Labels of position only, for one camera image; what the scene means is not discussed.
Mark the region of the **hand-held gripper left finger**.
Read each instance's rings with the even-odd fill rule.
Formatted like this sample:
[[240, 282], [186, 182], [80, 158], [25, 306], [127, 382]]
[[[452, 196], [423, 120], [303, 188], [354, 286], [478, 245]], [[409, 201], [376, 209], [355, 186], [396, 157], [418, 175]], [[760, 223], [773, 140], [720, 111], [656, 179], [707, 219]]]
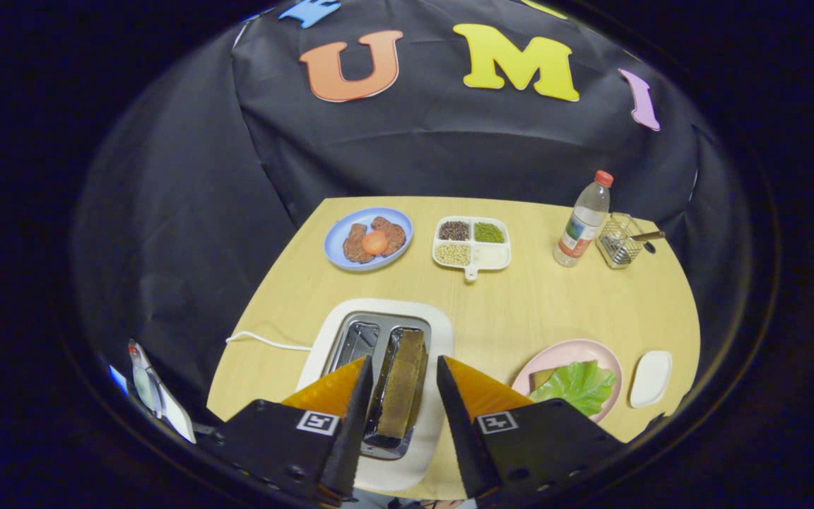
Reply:
[[365, 356], [283, 402], [253, 400], [199, 445], [290, 505], [340, 506], [353, 495], [372, 386]]

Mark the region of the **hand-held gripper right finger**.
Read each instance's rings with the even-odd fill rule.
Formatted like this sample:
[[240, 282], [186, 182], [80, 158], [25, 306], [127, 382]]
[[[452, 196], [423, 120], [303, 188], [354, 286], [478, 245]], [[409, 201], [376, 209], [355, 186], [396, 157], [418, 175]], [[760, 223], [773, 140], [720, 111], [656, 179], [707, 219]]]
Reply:
[[463, 487], [479, 506], [574, 505], [623, 453], [563, 399], [532, 402], [455, 358], [437, 364]]

